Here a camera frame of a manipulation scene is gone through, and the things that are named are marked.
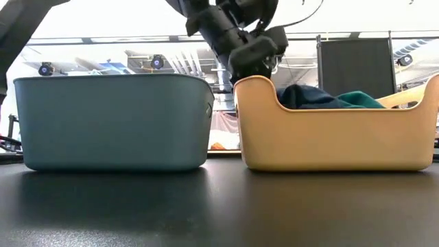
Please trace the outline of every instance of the black panel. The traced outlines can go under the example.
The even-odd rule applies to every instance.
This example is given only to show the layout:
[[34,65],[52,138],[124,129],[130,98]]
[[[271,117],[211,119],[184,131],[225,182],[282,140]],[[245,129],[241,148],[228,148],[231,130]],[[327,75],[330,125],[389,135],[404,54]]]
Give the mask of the black panel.
[[363,91],[374,98],[395,93],[389,42],[388,38],[322,42],[323,89],[332,95]]

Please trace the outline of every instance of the black robotic arm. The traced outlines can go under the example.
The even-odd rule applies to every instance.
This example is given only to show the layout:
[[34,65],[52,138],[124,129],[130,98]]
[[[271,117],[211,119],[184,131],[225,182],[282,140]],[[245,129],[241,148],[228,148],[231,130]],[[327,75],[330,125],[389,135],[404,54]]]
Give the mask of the black robotic arm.
[[[283,27],[265,30],[270,24],[278,0],[166,0],[187,17],[187,35],[200,32],[218,60],[232,74],[230,81],[271,72],[288,46]],[[243,28],[258,21],[251,32]]]

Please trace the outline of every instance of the table surface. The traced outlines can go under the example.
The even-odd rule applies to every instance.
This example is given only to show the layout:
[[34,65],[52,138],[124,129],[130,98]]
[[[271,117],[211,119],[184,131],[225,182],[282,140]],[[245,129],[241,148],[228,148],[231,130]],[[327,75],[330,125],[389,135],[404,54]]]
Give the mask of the table surface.
[[439,246],[439,165],[263,174],[214,158],[183,174],[0,166],[0,246]]

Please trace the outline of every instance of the dark blue cloth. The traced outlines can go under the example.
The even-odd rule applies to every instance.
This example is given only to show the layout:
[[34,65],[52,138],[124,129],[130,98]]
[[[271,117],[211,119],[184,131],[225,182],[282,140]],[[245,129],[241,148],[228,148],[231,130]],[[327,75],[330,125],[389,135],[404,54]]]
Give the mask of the dark blue cloth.
[[334,97],[313,86],[293,84],[276,93],[279,102],[288,109],[384,108],[360,91]]

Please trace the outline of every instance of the clothing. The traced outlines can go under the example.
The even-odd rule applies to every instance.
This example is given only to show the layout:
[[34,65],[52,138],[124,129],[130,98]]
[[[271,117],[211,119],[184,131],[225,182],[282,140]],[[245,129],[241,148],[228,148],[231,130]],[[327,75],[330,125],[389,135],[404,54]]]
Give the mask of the clothing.
[[385,108],[361,91],[334,97],[316,87],[297,84],[277,90],[277,97],[288,109]]

